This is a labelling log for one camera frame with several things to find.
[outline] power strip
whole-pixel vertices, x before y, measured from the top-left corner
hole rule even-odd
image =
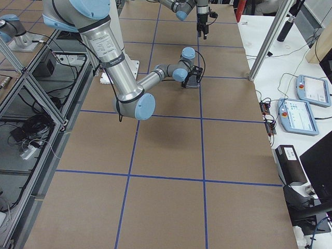
[[[265,114],[271,115],[270,108],[267,103],[260,102],[259,107],[260,107],[260,110],[261,110],[261,113],[263,116]],[[266,132],[268,133],[269,136],[276,135],[275,129],[271,127],[271,125],[268,123],[268,121],[265,121],[264,124],[265,124]]]
[[[37,144],[41,145],[43,142],[42,141],[38,141]],[[33,155],[33,153],[35,153],[37,150],[37,148],[31,144],[29,144],[27,146],[27,149],[24,150],[24,152],[22,154],[20,154],[20,157],[23,160],[28,160],[30,158],[30,156]]]

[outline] brown cardboard floor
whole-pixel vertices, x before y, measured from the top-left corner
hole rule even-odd
[[[50,34],[41,10],[0,2],[0,15]],[[190,45],[206,60],[202,86],[163,82],[152,118],[119,123],[110,86],[95,78],[26,249],[297,248],[232,7],[212,10],[203,40],[195,10],[179,22],[160,4],[126,1],[120,23],[139,78]]]

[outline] light blue joint cap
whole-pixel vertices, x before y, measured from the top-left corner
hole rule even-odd
[[[186,20],[187,16],[188,16],[187,13],[185,13],[184,11],[181,11],[181,10],[179,10],[179,11],[176,13],[176,17],[178,17],[179,20],[181,20],[181,21]]]
[[[154,70],[156,70],[161,64],[158,64],[155,66]]]
[[[11,38],[9,35],[7,35],[6,33],[4,32],[0,32],[0,37],[2,38],[2,40],[5,42],[5,43],[8,43],[11,41]]]
[[[182,50],[182,57],[186,59],[193,59],[195,58],[195,50],[191,47],[186,47]]]
[[[135,108],[135,118],[137,120],[146,120],[152,116],[155,111],[156,100],[155,97],[150,94],[144,94],[137,102]]]
[[[3,15],[0,17],[0,19],[3,19],[5,21],[19,21],[20,19],[14,15],[14,14],[8,14],[8,15]]]
[[[186,79],[187,75],[188,75],[188,72],[185,69],[178,68],[178,69],[174,70],[172,77],[176,81],[182,82]]]
[[[67,23],[59,22],[58,20],[49,18],[44,14],[43,14],[43,19],[44,19],[44,24],[46,24],[49,27],[52,27],[52,28],[58,29],[58,30],[78,33],[77,28],[70,26]]]
[[[110,10],[109,0],[69,0],[69,2],[82,15],[95,20],[107,17]]]

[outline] tablet screen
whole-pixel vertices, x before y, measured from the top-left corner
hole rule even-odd
[[[313,131],[313,125],[306,102],[285,100],[290,127],[298,130]]]
[[[325,84],[323,80],[304,77],[306,98],[327,103]]]

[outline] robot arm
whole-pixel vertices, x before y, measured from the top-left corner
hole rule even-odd
[[[197,7],[197,32],[198,37],[202,36],[206,40],[206,37],[209,33],[208,17],[216,19],[218,14],[212,12],[209,7],[209,0],[159,0],[162,5],[165,5],[171,11],[176,13],[176,16],[184,21],[189,13]]]
[[[0,37],[8,43],[13,38],[18,47],[24,48],[32,43],[32,40],[22,25],[20,19],[15,15],[4,15],[0,17]]]
[[[195,51],[185,48],[174,65],[159,65],[145,78],[136,82],[125,56],[111,29],[109,0],[43,0],[44,22],[53,28],[79,32],[86,36],[102,67],[118,90],[113,101],[119,115],[148,119],[154,112],[155,99],[145,93],[165,77],[183,81],[194,70]]]

